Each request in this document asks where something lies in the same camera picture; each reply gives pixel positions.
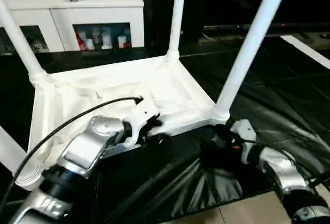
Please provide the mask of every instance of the black plastic sheet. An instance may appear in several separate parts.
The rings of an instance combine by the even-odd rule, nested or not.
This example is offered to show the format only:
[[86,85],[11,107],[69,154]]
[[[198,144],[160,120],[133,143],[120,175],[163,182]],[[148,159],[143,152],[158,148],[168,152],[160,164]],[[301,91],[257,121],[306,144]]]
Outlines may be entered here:
[[[241,41],[207,43],[181,48],[181,62],[216,101]],[[90,52],[39,55],[48,72],[155,56],[155,52]],[[22,67],[5,82],[26,80]],[[265,39],[231,108],[233,121],[247,118],[258,139],[295,156],[311,174],[330,169],[328,111],[330,71],[280,38]],[[2,99],[1,125],[20,143],[28,139],[33,89]],[[10,115],[10,108],[20,113]],[[16,125],[24,132],[17,132]],[[70,216],[85,223],[159,223],[270,190],[263,175],[212,144],[212,127],[203,127],[103,160],[86,182]]]

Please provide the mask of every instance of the floor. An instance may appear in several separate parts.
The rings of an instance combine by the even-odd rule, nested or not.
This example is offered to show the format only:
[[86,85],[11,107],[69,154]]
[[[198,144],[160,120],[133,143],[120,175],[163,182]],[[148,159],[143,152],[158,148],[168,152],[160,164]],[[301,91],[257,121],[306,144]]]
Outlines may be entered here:
[[[330,193],[317,187],[330,204]],[[234,202],[163,224],[290,224],[290,219],[274,192]]]

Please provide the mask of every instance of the bottle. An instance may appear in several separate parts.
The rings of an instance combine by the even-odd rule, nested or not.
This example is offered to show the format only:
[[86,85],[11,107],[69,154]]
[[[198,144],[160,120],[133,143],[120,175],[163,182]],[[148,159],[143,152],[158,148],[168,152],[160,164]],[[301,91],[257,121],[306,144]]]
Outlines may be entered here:
[[81,39],[81,37],[79,36],[79,34],[77,32],[76,32],[76,37],[77,37],[79,49],[80,50],[88,50],[88,48],[86,47],[86,44],[84,43],[84,41]]

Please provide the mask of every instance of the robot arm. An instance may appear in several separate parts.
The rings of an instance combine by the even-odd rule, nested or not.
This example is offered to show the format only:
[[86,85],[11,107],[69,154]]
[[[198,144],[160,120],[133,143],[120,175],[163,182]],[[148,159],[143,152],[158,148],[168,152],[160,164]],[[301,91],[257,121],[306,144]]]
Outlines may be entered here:
[[217,131],[226,144],[241,152],[244,164],[255,165],[269,179],[293,224],[330,223],[327,203],[308,186],[289,153],[251,143],[256,134],[247,120],[236,122],[230,131],[224,126]]
[[122,153],[136,144],[140,130],[159,113],[148,100],[140,102],[123,121],[95,116],[83,133],[71,140],[40,186],[33,190],[11,220],[11,224],[56,223],[70,212],[79,186],[102,158]]

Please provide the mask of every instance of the white cabinet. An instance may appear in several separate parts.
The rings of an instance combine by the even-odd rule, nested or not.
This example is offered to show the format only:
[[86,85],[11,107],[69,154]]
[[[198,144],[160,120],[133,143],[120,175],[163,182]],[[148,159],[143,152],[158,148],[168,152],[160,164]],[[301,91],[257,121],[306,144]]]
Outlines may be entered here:
[[[144,46],[143,0],[6,0],[20,26],[34,27],[49,51],[79,50],[75,30],[120,27],[132,47]],[[123,31],[111,34],[117,40]]]
[[[39,48],[40,51],[56,52],[64,50],[51,12],[48,9],[12,10],[11,13],[32,47],[33,44],[41,44],[44,48]],[[9,53],[14,50],[13,47],[12,50],[9,48],[11,42],[6,36],[2,34],[0,43],[1,54],[5,53],[5,50],[8,50]]]

